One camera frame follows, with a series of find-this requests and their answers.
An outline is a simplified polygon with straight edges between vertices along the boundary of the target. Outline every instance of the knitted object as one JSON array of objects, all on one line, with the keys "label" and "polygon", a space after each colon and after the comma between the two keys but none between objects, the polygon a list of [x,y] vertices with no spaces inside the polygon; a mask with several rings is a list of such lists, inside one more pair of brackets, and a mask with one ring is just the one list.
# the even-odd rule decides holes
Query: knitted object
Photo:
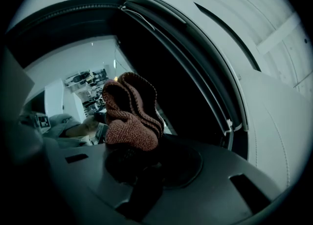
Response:
[{"label": "knitted object", "polygon": [[134,73],[124,73],[118,82],[104,85],[102,96],[108,144],[127,143],[143,151],[157,147],[164,123],[156,112],[157,92],[150,83]]}]

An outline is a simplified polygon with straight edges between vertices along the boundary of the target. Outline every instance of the hinge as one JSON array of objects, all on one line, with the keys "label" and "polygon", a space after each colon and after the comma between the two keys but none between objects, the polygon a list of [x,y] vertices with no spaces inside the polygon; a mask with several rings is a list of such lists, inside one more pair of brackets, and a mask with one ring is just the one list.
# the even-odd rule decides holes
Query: hinge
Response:
[{"label": "hinge", "polygon": [[226,136],[226,133],[230,133],[232,131],[231,127],[233,126],[233,122],[230,119],[227,119],[227,124],[228,124],[229,130],[225,131],[224,136]]},{"label": "hinge", "polygon": [[127,9],[126,6],[122,6],[122,5],[119,6],[119,9],[122,11],[129,11],[129,12],[132,12],[132,13],[140,16],[153,29],[153,31],[155,31],[155,27],[153,27],[152,24],[150,22],[148,22],[141,14],[139,14],[133,10]]}]

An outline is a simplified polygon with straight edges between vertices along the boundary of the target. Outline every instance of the person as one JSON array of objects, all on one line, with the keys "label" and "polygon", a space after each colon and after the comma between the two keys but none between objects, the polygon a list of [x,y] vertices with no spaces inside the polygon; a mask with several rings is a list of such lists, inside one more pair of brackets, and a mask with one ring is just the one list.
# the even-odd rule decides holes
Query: person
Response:
[{"label": "person", "polygon": [[49,122],[51,128],[43,136],[57,140],[61,148],[91,146],[89,138],[95,136],[99,125],[94,115],[80,123],[66,113],[50,117]]}]

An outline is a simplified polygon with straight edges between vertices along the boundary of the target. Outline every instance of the cable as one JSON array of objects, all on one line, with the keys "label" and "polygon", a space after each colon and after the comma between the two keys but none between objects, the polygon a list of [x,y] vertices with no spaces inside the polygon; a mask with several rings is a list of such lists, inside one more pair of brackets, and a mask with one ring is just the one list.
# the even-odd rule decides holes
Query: cable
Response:
[{"label": "cable", "polygon": [[152,24],[150,22],[148,22],[141,14],[139,14],[133,10],[127,9],[126,6],[120,6],[119,9],[122,11],[130,11],[136,15],[139,15],[153,29],[153,31],[155,31],[155,28],[152,26]]},{"label": "cable", "polygon": [[123,66],[123,65],[118,61],[118,59],[116,58],[116,50],[117,50],[117,44],[115,44],[114,58],[115,58],[115,60],[121,65],[121,67],[122,67],[123,69],[125,69],[124,66]]}]

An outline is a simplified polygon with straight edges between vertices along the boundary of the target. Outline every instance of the gray sleeve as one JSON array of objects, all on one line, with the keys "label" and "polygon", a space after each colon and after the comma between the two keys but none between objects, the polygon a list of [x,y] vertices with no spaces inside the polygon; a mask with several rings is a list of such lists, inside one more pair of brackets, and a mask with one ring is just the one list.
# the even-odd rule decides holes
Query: gray sleeve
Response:
[{"label": "gray sleeve", "polygon": [[49,118],[49,122],[50,122],[51,127],[53,128],[57,126],[58,124],[64,123],[64,120],[70,119],[70,118],[72,118],[72,116],[67,113],[56,114]]},{"label": "gray sleeve", "polygon": [[76,148],[82,146],[91,146],[88,136],[80,136],[75,138],[57,138],[60,148]]}]

